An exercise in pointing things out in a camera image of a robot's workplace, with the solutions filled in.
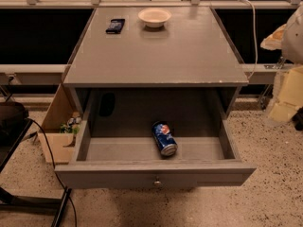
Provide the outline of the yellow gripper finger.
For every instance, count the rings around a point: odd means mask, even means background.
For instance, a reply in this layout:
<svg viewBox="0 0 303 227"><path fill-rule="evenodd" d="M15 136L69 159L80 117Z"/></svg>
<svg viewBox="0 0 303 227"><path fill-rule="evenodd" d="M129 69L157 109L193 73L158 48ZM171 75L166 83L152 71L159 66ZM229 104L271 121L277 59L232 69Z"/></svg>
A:
<svg viewBox="0 0 303 227"><path fill-rule="evenodd" d="M303 65L288 71L279 70L274 80L273 99L268 118L277 123L289 122L303 107Z"/></svg>
<svg viewBox="0 0 303 227"><path fill-rule="evenodd" d="M282 25L279 28L277 28L272 34L267 36L261 42L260 47L271 51L281 49L282 38L283 38L285 27L286 25Z"/></svg>

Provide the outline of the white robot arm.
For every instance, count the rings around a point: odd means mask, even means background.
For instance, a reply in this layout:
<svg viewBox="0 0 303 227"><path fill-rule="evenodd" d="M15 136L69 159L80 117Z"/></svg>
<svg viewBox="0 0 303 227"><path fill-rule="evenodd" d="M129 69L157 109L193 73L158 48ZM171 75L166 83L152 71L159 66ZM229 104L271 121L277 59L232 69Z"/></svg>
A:
<svg viewBox="0 0 303 227"><path fill-rule="evenodd" d="M260 47L280 49L282 57L294 64L288 71L276 73L273 98L266 110L266 118L271 124L284 124L303 107L303 6L286 24L266 37Z"/></svg>

